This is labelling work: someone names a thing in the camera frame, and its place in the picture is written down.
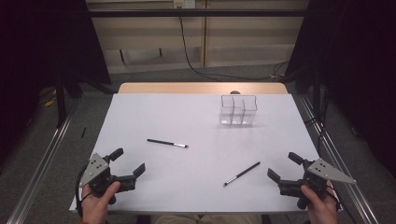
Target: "metal frame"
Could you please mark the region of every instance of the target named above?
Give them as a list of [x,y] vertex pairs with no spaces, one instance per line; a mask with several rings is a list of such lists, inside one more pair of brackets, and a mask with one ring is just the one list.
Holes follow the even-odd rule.
[[40,190],[41,184],[46,177],[47,171],[50,168],[52,160],[58,150],[64,135],[69,127],[70,121],[75,114],[78,107],[79,99],[75,100],[70,109],[69,115],[65,118],[62,126],[56,129],[55,134],[52,137],[52,140],[47,147],[46,152],[41,159],[41,162],[38,164],[35,169],[35,173],[32,176],[32,179],[29,182],[29,185],[26,187],[24,193],[20,197],[12,211],[11,216],[9,217],[7,224],[22,224],[26,219],[27,214],[29,213],[30,207],[32,206],[35,196]]
[[[312,106],[311,102],[308,100],[308,98],[306,96],[303,97],[301,100],[302,100],[302,103],[304,105],[304,108],[305,108],[309,118],[313,119],[315,117],[315,113],[313,111],[314,107]],[[336,167],[337,169],[342,171],[344,174],[352,177],[351,173],[347,169],[346,164],[344,163],[343,159],[341,158],[340,153],[338,152],[337,148],[335,147],[335,144],[332,142],[332,139],[330,138],[326,129],[324,129],[322,131],[323,124],[321,122],[315,122],[314,127],[318,133],[318,136],[320,136],[320,133],[322,132],[321,143],[323,144],[327,153],[329,154],[334,167]],[[358,185],[350,185],[350,184],[344,184],[344,186],[346,187],[346,190],[349,193],[349,196],[351,197],[353,203],[355,204],[358,212],[361,214],[361,218],[364,221],[364,223],[366,223],[366,224],[379,223],[375,217],[375,214],[374,214],[370,204],[368,204],[368,202],[367,202],[364,194],[361,192],[361,189],[359,188],[359,186]]]
[[335,10],[306,9],[134,9],[66,11],[68,15],[92,18],[117,17],[307,17],[338,14]]

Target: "black cable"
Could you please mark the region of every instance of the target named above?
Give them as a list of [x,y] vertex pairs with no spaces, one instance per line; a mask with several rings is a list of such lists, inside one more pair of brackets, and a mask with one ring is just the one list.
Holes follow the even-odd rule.
[[330,196],[335,201],[335,209],[336,209],[336,211],[339,211],[341,209],[340,201],[338,201],[338,199],[333,194],[331,194],[329,191],[325,190],[325,192],[328,196]]
[[305,128],[309,128],[311,125],[313,125],[315,122],[317,122],[317,118],[312,118],[304,121]]
[[90,196],[93,193],[93,191],[91,191],[90,193],[88,193],[87,195],[85,195],[82,199],[81,199],[81,203],[84,202],[84,200]]
[[293,80],[295,80],[295,78],[297,76],[299,76],[301,73],[303,73],[305,70],[309,69],[310,66],[308,65],[301,65],[300,67],[298,67],[295,71],[291,72],[290,74],[288,74],[287,76],[282,77],[280,80],[278,80],[277,82],[281,82],[281,83],[288,83],[288,82],[292,82]]
[[279,71],[279,69],[280,69],[284,64],[287,64],[287,63],[289,63],[289,61],[285,61],[285,62],[283,62],[283,63],[277,63],[276,65],[274,65],[274,70],[273,70],[273,77],[274,77],[274,79],[273,79],[273,82],[276,81],[276,73],[277,73],[277,71]]
[[288,214],[285,214],[285,216],[286,216],[286,218],[288,219],[289,223],[291,224],[291,220],[290,220]]
[[335,188],[332,188],[331,186],[327,186],[328,188],[331,188],[334,190],[334,192],[337,194],[338,198],[340,199],[338,202],[343,206],[344,210],[346,210],[346,213],[349,215],[350,219],[352,220],[353,223],[358,224],[356,222],[355,218],[352,216],[350,213],[349,209],[346,207],[346,205],[343,203],[343,200],[341,199],[341,195],[338,193],[338,191]]
[[328,107],[329,107],[329,93],[328,93],[327,89],[325,89],[324,96],[323,96],[323,104],[322,104],[322,107],[320,109],[320,117],[319,117],[320,120],[321,120],[321,127],[319,125],[320,132],[319,132],[318,143],[317,143],[317,151],[318,151],[319,157],[321,157],[320,140],[323,137],[323,134],[325,132],[327,108]]
[[[221,82],[221,80],[218,80],[218,79],[213,78],[213,77],[211,77],[211,76],[216,76],[216,77],[231,77],[231,78],[238,78],[238,79],[244,79],[244,80],[250,80],[250,81],[262,81],[262,80],[271,78],[271,77],[273,76],[273,75],[271,75],[271,76],[268,76],[268,77],[257,77],[257,78],[255,78],[255,77],[236,77],[236,76],[230,76],[230,75],[224,75],[224,74],[216,74],[216,73],[203,73],[203,72],[199,72],[199,71],[195,70],[195,69],[192,67],[191,63],[190,63],[189,55],[188,55],[188,53],[187,53],[186,40],[185,40],[185,37],[184,37],[183,19],[182,19],[181,17],[179,17],[179,21],[180,21],[181,35],[182,35],[182,37],[183,37],[184,53],[185,53],[185,55],[186,55],[187,64],[189,65],[190,69],[191,69],[193,72],[195,72],[197,75],[199,75],[199,76],[201,76],[201,77],[210,78],[210,79],[215,80],[215,81],[217,81],[217,82]],[[285,62],[283,62],[283,63],[278,63],[278,64],[276,64],[275,66],[277,66],[277,65],[279,65],[279,64],[280,64],[280,65],[283,65],[283,64],[288,63],[288,62],[289,62],[289,61],[285,61]]]
[[79,216],[80,217],[82,217],[82,200],[84,200],[85,199],[85,197],[82,199],[82,200],[80,200],[79,199],[79,190],[78,190],[78,188],[79,188],[79,181],[81,180],[81,178],[82,178],[82,175],[84,174],[84,172],[85,172],[85,170],[87,169],[87,166],[88,166],[88,163],[86,164],[86,165],[84,165],[82,168],[81,168],[81,170],[79,171],[79,173],[78,173],[78,177],[77,177],[77,181],[76,181],[76,185],[75,185],[75,196],[76,196],[76,210],[77,210],[77,212],[78,212],[78,214],[79,214]]

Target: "black pen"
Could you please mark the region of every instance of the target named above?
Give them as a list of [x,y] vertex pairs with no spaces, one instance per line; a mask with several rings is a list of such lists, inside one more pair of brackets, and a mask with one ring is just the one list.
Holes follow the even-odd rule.
[[236,175],[236,176],[234,176],[232,179],[230,179],[229,181],[225,182],[224,185],[223,185],[223,187],[226,187],[227,185],[231,184],[231,182],[235,181],[235,179],[241,177],[241,175],[244,175],[245,173],[249,172],[251,169],[253,169],[254,167],[256,167],[256,166],[258,166],[258,165],[260,165],[260,162],[259,162],[259,161],[256,162],[256,164],[254,164],[254,165],[250,166],[249,168],[247,168],[247,169],[246,169],[244,172],[242,172],[241,174]]
[[187,145],[176,144],[176,143],[170,143],[170,142],[164,142],[164,141],[159,141],[159,140],[154,140],[154,139],[148,139],[148,141],[149,141],[149,142],[153,142],[153,143],[166,144],[166,145],[175,146],[175,147],[189,148],[189,146],[187,146]]

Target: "gray bracket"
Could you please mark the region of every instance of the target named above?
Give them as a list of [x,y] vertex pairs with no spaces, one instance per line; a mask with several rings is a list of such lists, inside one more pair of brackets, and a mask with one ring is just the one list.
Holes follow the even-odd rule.
[[308,172],[314,175],[318,175],[323,179],[329,179],[333,181],[344,182],[348,184],[357,184],[356,180],[349,177],[336,169],[331,164],[327,163],[323,159],[319,158],[308,167]]
[[87,169],[79,182],[79,187],[84,187],[106,169],[108,169],[108,163],[99,154],[93,153],[90,163],[88,163]]

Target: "clear plastic container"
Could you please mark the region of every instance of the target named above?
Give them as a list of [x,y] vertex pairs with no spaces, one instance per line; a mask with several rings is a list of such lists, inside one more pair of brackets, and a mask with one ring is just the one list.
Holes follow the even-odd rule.
[[221,96],[220,124],[251,125],[257,112],[254,95]]

